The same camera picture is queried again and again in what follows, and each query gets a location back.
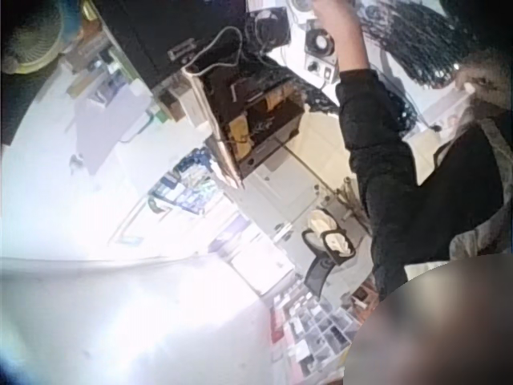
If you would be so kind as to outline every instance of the white wall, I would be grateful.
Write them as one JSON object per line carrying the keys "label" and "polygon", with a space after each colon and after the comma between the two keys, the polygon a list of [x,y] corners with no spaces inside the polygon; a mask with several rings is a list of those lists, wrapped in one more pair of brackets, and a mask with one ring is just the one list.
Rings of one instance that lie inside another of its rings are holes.
{"label": "white wall", "polygon": [[2,148],[2,256],[84,259],[104,244],[137,200],[207,132],[186,120],[153,124],[113,151],[95,177],[73,176],[74,76],[54,76],[32,103],[10,147]]}
{"label": "white wall", "polygon": [[272,382],[269,311],[217,257],[104,273],[20,262],[2,276],[0,349],[37,383]]}

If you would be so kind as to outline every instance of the fan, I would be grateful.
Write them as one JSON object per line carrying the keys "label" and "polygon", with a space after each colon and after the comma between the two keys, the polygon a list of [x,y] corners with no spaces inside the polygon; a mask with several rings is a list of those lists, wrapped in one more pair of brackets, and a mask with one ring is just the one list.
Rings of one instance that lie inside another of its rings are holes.
{"label": "fan", "polygon": [[45,67],[77,35],[80,21],[78,0],[31,2],[2,41],[2,72],[29,74]]}

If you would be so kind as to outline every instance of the floor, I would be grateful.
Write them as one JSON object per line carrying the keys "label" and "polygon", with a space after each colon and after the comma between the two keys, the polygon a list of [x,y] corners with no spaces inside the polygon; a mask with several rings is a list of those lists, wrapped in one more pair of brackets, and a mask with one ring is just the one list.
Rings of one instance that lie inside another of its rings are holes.
{"label": "floor", "polygon": [[[418,183],[433,171],[433,155],[441,140],[436,132],[426,130],[409,138],[415,158]],[[340,188],[346,176],[355,178],[349,167],[349,152],[345,149],[338,118],[320,112],[306,113],[300,134],[287,147],[301,158],[330,188]]]}

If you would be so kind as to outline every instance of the wire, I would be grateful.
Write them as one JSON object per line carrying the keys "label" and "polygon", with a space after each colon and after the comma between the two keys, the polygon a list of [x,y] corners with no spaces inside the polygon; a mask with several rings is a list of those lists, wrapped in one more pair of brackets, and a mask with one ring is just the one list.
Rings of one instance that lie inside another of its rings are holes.
{"label": "wire", "polygon": [[[214,63],[214,64],[211,64],[210,66],[206,67],[205,69],[203,69],[200,72],[194,72],[194,73],[189,72],[188,68],[192,64],[194,64],[196,62],[196,60],[200,56],[204,55],[205,52],[208,52],[208,50],[210,50],[217,43],[217,41],[220,39],[220,37],[227,30],[233,30],[239,36],[239,49],[237,50],[237,55],[236,55],[235,61],[233,63]],[[202,76],[202,75],[206,74],[207,72],[209,72],[211,69],[216,68],[216,67],[236,67],[239,64],[240,53],[242,52],[242,43],[243,43],[243,41],[244,41],[244,38],[243,38],[242,33],[240,32],[240,30],[238,28],[236,28],[234,26],[226,26],[225,28],[223,28],[219,32],[219,34],[217,34],[217,36],[212,40],[212,42],[210,44],[208,44],[203,50],[198,52],[198,54],[194,58],[192,58],[192,60],[189,62],[189,64],[187,64],[187,65],[182,67],[182,71],[186,75],[189,75],[189,76]]]}

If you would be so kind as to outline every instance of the hand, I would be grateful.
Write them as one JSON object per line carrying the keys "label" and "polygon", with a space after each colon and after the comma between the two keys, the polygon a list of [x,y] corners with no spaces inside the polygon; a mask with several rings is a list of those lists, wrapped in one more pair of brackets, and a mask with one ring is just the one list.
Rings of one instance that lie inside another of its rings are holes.
{"label": "hand", "polygon": [[369,69],[360,21],[348,0],[313,0],[313,11],[333,38],[340,72]]}
{"label": "hand", "polygon": [[511,110],[511,59],[486,50],[464,60],[456,75],[456,87],[469,83],[475,96],[485,102]]}
{"label": "hand", "polygon": [[360,21],[349,0],[313,0],[313,12],[335,42],[361,34]]}

